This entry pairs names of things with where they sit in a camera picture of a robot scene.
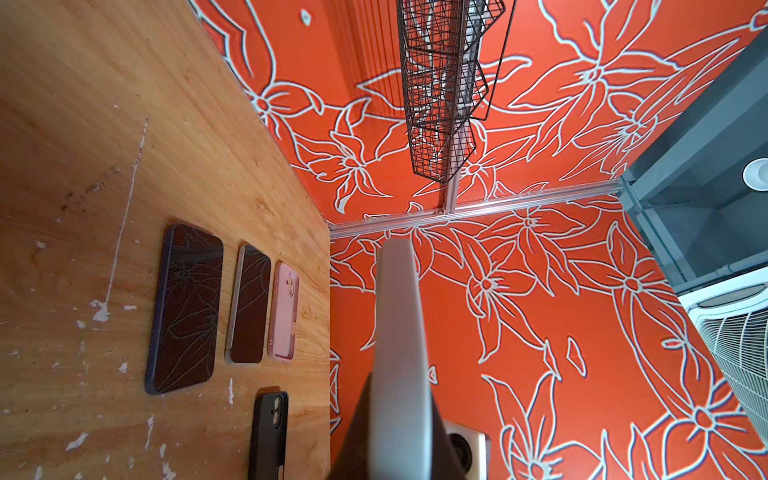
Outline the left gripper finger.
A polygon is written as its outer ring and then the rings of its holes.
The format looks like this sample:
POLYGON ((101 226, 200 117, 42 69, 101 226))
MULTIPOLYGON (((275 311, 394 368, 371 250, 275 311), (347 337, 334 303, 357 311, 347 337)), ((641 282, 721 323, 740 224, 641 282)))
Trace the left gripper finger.
POLYGON ((384 400, 379 372, 368 375, 328 479, 384 478, 384 400))

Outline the black phone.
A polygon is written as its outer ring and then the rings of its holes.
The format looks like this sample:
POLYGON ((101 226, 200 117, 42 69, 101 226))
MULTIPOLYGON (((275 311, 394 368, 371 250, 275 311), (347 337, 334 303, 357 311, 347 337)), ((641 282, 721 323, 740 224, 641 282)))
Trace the black phone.
POLYGON ((212 377, 223 260, 218 237, 185 223, 165 230, 145 375, 148 394, 212 377))
POLYGON ((381 244, 370 384, 368 472, 372 479, 428 479, 432 394, 415 252, 410 240, 381 244))

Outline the black phone case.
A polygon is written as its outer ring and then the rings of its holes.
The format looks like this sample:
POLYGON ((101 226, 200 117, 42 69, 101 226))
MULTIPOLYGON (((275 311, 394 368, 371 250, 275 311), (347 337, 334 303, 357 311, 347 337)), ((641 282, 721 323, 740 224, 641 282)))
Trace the black phone case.
POLYGON ((284 478, 289 396, 285 391, 259 394, 254 403, 249 480, 284 478))

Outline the pink clear phone case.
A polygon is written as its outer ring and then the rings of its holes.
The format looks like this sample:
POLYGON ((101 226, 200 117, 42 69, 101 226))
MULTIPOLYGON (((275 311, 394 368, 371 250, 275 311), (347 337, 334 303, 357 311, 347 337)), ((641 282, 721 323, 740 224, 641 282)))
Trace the pink clear phone case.
POLYGON ((295 352, 295 325, 298 312, 300 278, 287 263, 275 268, 268 337, 268 354, 280 361, 291 361, 295 352))

